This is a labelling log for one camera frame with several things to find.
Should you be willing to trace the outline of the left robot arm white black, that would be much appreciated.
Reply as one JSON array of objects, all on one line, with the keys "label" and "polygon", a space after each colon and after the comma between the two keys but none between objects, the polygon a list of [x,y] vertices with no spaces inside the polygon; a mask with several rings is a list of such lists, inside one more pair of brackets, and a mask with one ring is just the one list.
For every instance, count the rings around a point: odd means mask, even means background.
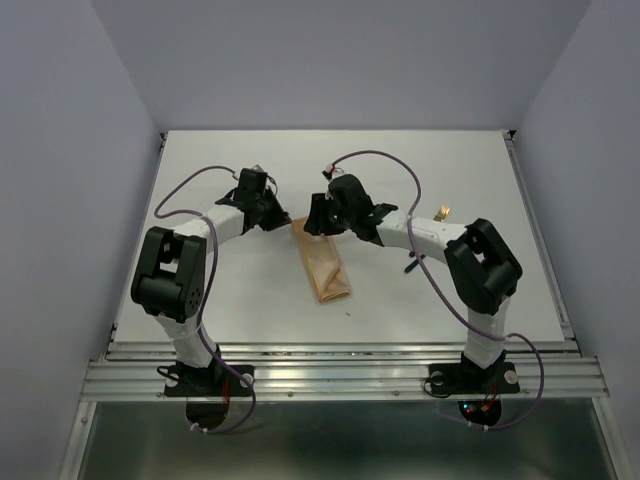
[{"label": "left robot arm white black", "polygon": [[[236,184],[207,212],[164,209],[190,181],[214,170],[231,174]],[[176,364],[161,372],[171,388],[189,386],[210,394],[221,386],[228,369],[203,321],[219,247],[256,227],[270,232],[291,223],[275,187],[275,180],[258,165],[238,172],[213,165],[188,176],[155,207],[153,215],[159,220],[191,217],[173,229],[155,226],[147,230],[131,284],[132,301],[162,326],[177,354]]]}]

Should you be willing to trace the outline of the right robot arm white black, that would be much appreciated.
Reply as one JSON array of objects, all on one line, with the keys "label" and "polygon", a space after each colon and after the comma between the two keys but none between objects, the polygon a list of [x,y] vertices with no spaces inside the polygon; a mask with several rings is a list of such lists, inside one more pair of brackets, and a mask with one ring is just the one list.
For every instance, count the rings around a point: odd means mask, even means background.
[{"label": "right robot arm white black", "polygon": [[398,206],[373,202],[352,174],[311,195],[304,230],[313,236],[350,231],[364,242],[400,248],[434,259],[449,269],[455,291],[467,307],[463,384],[482,390],[496,378],[494,364],[504,352],[504,326],[510,298],[523,269],[489,220],[449,224],[412,216]]}]

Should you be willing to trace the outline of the peach cloth napkin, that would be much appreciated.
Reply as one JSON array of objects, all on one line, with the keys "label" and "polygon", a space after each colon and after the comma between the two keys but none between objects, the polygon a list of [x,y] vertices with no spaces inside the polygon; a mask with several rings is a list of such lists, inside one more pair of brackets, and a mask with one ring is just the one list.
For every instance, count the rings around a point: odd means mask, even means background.
[{"label": "peach cloth napkin", "polygon": [[351,285],[333,240],[306,232],[306,220],[306,217],[293,220],[292,229],[317,301],[326,304],[350,296]]}]

